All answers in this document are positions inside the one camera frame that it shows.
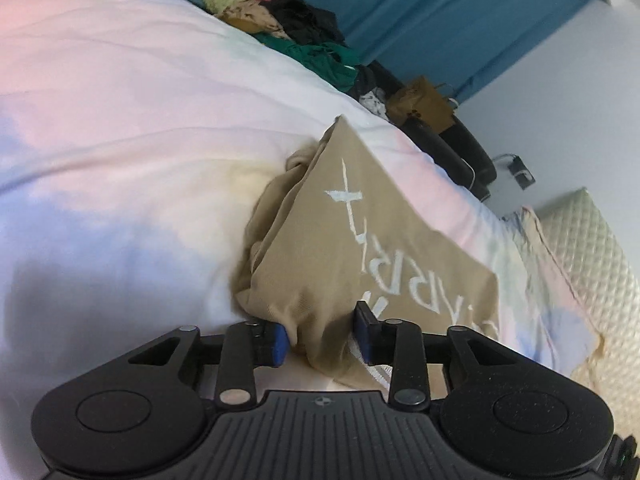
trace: bed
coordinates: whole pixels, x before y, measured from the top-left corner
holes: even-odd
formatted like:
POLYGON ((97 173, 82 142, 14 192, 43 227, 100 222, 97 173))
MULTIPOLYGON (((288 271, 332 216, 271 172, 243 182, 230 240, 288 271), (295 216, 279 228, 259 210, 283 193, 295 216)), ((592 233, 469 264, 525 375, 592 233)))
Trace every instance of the bed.
MULTIPOLYGON (((495 274, 501 343, 567 375, 597 346, 532 213, 502 222, 400 130, 186 1, 0 0, 0 96, 3 479, 45 472, 29 420, 47 390, 176 326, 246 318, 229 291, 244 228, 337 116, 495 274)), ((293 356, 257 380, 343 387, 293 356)))

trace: brown paper bag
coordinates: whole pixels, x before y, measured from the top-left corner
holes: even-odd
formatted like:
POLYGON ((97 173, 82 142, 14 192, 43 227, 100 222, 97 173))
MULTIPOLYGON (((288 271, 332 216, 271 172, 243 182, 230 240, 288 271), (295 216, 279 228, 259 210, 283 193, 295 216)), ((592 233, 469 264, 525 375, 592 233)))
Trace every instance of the brown paper bag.
POLYGON ((425 122, 436 134, 455 124, 453 110, 425 76, 414 79, 386 102, 386 115, 402 126, 407 117, 425 122))

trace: white wall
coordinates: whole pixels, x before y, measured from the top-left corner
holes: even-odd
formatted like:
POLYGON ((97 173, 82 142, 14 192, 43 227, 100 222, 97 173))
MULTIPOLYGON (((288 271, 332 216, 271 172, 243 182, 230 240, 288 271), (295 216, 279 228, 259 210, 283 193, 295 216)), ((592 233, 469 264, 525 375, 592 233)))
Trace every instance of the white wall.
POLYGON ((491 156, 519 154, 526 191, 498 169, 498 215, 586 186, 640 270, 640 9, 594 1, 465 102, 458 116, 491 156))

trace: metal rivet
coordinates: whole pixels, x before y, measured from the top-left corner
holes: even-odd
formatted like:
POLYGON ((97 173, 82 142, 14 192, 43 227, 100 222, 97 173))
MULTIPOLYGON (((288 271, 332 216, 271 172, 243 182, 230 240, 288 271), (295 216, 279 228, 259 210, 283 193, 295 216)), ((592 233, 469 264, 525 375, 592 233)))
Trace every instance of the metal rivet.
POLYGON ((417 406, 427 400, 427 396, 420 390, 406 388, 396 392, 394 400, 399 404, 404 404, 405 406, 417 406))
POLYGON ((239 406, 251 400, 251 394, 247 390, 232 388, 220 394, 220 400, 229 406, 239 406))

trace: white bedsheet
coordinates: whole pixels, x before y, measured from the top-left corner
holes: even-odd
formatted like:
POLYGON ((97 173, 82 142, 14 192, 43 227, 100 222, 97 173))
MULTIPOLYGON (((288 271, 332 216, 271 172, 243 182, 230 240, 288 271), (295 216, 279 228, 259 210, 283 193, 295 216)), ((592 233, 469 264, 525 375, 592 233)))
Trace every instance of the white bedsheet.
MULTIPOLYGON (((501 341, 575 366, 505 226, 293 60, 182 0, 0 0, 0 478, 44 472, 28 421, 53 386, 176 326, 242 319, 228 278, 252 207, 339 114, 425 222, 496 273, 501 341)), ((258 380, 330 386, 276 377, 258 380)))

